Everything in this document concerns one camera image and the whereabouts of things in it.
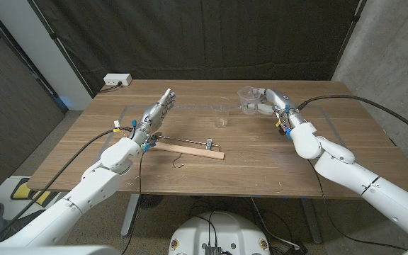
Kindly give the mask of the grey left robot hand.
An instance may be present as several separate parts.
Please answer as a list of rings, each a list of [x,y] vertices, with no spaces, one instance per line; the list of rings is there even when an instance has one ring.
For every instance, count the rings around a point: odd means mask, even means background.
[[[175,93],[167,89],[164,95],[150,105],[142,114],[139,123],[132,131],[132,140],[138,145],[143,144],[162,125],[167,113],[174,107]]]

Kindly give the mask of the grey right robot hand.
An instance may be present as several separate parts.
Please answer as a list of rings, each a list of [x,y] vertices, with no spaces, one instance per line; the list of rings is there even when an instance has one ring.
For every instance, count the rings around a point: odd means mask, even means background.
[[[306,123],[298,107],[285,94],[263,88],[252,89],[251,94],[255,99],[242,106],[243,109],[255,110],[264,115],[275,115],[278,119],[277,126],[281,125],[287,129]]]

